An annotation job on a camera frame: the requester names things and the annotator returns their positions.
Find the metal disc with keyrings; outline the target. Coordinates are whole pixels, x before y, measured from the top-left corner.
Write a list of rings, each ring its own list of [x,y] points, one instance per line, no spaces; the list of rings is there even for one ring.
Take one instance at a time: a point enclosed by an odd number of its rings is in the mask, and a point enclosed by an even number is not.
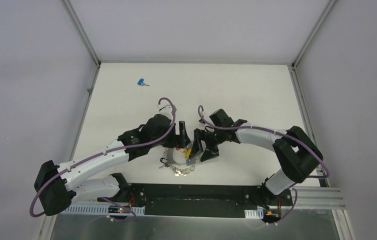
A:
[[[162,157],[159,159],[159,169],[171,170],[176,177],[187,176],[194,172],[201,163],[201,155],[196,155],[194,158],[185,158],[184,149],[192,150],[192,145],[189,144],[186,148],[165,148]],[[192,163],[187,164],[187,159],[191,159]]]

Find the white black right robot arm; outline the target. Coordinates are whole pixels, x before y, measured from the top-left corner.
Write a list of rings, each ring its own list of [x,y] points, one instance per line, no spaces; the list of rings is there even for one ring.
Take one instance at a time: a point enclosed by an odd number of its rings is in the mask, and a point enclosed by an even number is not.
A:
[[[188,159],[200,157],[201,162],[214,159],[219,156],[219,145],[224,142],[249,144],[272,151],[280,169],[260,186],[260,198],[267,205],[277,202],[284,190],[311,178],[312,172],[324,164],[322,153],[298,126],[272,130],[244,119],[234,121],[221,108],[209,116],[210,121],[206,121],[203,111],[199,106],[199,121],[205,124],[205,128],[194,131]]]

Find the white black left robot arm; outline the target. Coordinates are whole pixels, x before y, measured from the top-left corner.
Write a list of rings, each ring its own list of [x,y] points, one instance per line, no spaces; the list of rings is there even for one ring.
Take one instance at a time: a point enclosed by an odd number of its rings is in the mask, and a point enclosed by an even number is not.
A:
[[[100,197],[124,202],[129,196],[129,189],[122,174],[113,173],[97,179],[93,176],[145,156],[152,148],[183,149],[189,143],[184,121],[175,122],[158,113],[147,123],[125,131],[91,156],[60,164],[46,161],[34,182],[36,196],[30,206],[30,215],[37,217],[34,213],[36,201],[40,201],[42,214],[46,216],[57,215],[75,202]]]

